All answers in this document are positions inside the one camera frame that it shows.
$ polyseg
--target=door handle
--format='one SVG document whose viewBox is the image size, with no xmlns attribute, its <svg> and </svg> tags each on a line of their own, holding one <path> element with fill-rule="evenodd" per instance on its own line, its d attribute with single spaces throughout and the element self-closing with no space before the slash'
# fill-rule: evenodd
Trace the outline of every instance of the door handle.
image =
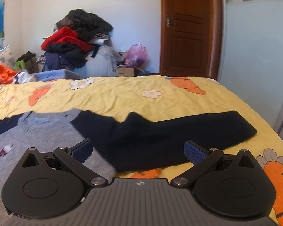
<svg viewBox="0 0 283 226">
<path fill-rule="evenodd" d="M 175 21 L 174 20 L 170 20 L 169 18 L 167 18 L 167 27 L 171 27 L 171 25 L 173 24 L 175 26 Z"/>
</svg>

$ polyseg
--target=bed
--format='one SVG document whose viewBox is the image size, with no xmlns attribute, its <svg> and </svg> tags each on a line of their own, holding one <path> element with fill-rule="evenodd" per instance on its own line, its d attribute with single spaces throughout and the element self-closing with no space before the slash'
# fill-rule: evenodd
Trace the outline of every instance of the bed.
<svg viewBox="0 0 283 226">
<path fill-rule="evenodd" d="M 156 122 L 236 110 L 257 129 L 257 134 L 224 150 L 224 153 L 237 154 L 240 149 L 248 149 L 257 158 L 277 192 L 270 217 L 283 226 L 283 141 L 267 122 L 224 86 L 206 78 L 189 79 L 205 90 L 206 95 L 188 92 L 163 76 L 101 77 L 82 81 L 61 79 L 50 83 L 1 85 L 0 120 L 28 111 L 51 113 L 73 108 L 110 116 L 119 122 L 123 122 L 130 112 L 136 112 L 149 121 Z M 36 89 L 44 87 L 47 89 L 46 93 L 32 103 L 30 96 Z M 192 166 L 192 163 L 186 163 L 162 168 L 160 177 L 170 181 Z M 128 171 L 119 173 L 118 176 L 132 177 L 136 172 Z"/>
</svg>

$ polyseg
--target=metal screw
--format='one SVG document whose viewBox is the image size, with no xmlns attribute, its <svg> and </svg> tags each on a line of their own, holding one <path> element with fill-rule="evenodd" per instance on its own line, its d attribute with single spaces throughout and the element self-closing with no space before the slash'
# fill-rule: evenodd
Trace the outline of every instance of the metal screw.
<svg viewBox="0 0 283 226">
<path fill-rule="evenodd" d="M 106 179 L 104 179 L 103 177 L 95 177 L 91 179 L 90 182 L 94 185 L 102 185 L 106 182 Z"/>
<path fill-rule="evenodd" d="M 188 183 L 188 180 L 184 177 L 177 177 L 173 180 L 173 182 L 177 185 L 185 185 Z"/>
</svg>

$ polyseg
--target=blue towel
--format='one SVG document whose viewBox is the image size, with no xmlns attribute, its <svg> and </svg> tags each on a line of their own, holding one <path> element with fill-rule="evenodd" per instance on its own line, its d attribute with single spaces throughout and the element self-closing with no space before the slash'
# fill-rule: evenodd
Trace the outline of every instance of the blue towel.
<svg viewBox="0 0 283 226">
<path fill-rule="evenodd" d="M 38 81 L 49 82 L 58 79 L 68 79 L 68 80 L 80 80 L 80 76 L 67 69 L 57 69 L 44 71 L 40 73 L 35 73 L 35 77 Z"/>
</svg>

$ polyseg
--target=pink plastic bag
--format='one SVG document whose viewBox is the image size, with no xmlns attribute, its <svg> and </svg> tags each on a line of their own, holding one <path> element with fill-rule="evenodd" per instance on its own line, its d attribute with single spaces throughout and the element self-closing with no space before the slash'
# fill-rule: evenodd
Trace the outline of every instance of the pink plastic bag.
<svg viewBox="0 0 283 226">
<path fill-rule="evenodd" d="M 146 61 L 148 55 L 146 48 L 141 44 L 136 44 L 130 47 L 126 58 L 125 66 L 127 68 L 139 68 Z"/>
</svg>

